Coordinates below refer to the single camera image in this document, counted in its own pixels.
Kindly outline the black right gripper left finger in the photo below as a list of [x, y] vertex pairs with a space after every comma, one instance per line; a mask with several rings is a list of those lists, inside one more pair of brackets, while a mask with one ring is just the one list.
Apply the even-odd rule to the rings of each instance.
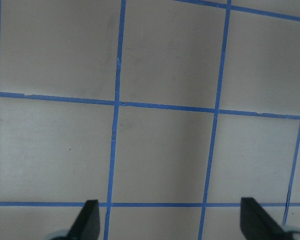
[[69, 229], [66, 240], [97, 240], [100, 235], [98, 200], [87, 200]]

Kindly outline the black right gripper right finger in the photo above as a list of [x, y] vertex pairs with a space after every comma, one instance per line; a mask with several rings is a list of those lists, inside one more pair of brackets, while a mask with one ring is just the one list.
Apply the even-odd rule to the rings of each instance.
[[289, 239], [289, 235], [252, 197], [241, 198], [240, 230], [246, 240]]

